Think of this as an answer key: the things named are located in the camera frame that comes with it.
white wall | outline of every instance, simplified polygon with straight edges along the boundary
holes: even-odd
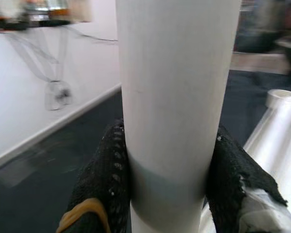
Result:
[[[86,34],[116,39],[114,0],[93,1],[92,12],[94,22],[73,27]],[[51,53],[57,56],[60,29],[42,30]],[[32,36],[20,35],[27,39]],[[70,84],[74,100],[62,110],[47,111],[46,82],[32,74],[5,37],[0,34],[0,163],[15,156],[15,148],[37,132],[57,124],[85,104],[93,104],[107,90],[120,85],[117,45],[93,43],[70,33],[64,80]]]

white pipe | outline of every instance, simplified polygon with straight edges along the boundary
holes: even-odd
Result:
[[[117,0],[134,233],[196,233],[240,0]]]

floor mat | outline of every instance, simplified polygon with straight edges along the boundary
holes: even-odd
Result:
[[[264,114],[270,89],[291,91],[291,75],[230,71],[221,122],[240,144]],[[0,233],[55,232],[79,169],[122,115],[117,93],[0,167]]]

wire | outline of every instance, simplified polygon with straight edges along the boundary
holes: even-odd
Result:
[[[109,39],[99,38],[99,37],[96,37],[93,35],[86,35],[86,34],[80,32],[79,30],[72,28],[72,27],[69,27],[69,26],[64,26],[64,27],[67,28],[68,30],[72,31],[73,33],[77,34],[78,36],[81,36],[81,37],[86,37],[86,38],[90,38],[90,39],[93,39],[96,41],[102,41],[102,42],[118,42],[118,40],[109,40]]]
[[[54,64],[58,63],[58,61],[57,61],[57,59],[55,57],[53,57],[52,55],[44,52],[42,49],[37,47],[35,44],[33,44],[30,41],[24,39],[23,37],[17,35],[16,33],[0,32],[0,34],[13,34],[15,40],[17,40],[20,43],[22,43],[22,44],[26,45],[27,47],[31,48],[34,52],[40,54],[40,56],[44,57],[45,59],[48,59],[50,62],[52,62]]]
[[[39,29],[31,30],[31,32],[32,32],[32,35],[35,37],[34,40],[36,41],[37,45],[39,45],[40,47],[43,46],[44,49],[45,49],[45,47],[48,47],[47,41],[43,36],[40,35]],[[53,72],[53,69],[51,67],[49,60],[43,59],[43,57],[39,56],[39,54],[36,54],[36,58],[40,62],[41,66],[44,68],[45,76],[47,76],[53,80],[54,79],[54,72]]]
[[[18,53],[18,55],[23,59],[23,61],[28,66],[29,70],[39,79],[50,82],[51,79],[47,76],[45,76],[38,68],[34,60],[30,57],[26,49],[23,47],[21,43],[16,44],[15,42],[18,41],[14,34],[12,33],[6,33],[6,38],[12,45],[12,47],[15,49],[15,51]]]
[[[61,80],[64,76],[64,64],[67,54],[68,47],[68,31],[64,28],[60,28],[60,39],[59,39],[59,49],[58,49],[58,61],[56,66],[56,80]]]

metal pipe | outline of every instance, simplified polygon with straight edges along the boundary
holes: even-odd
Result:
[[[243,148],[275,178],[291,213],[291,92],[269,91],[266,105],[268,110]],[[200,232],[215,233],[208,205],[202,216]]]
[[[240,0],[117,0],[134,233],[196,233]]]

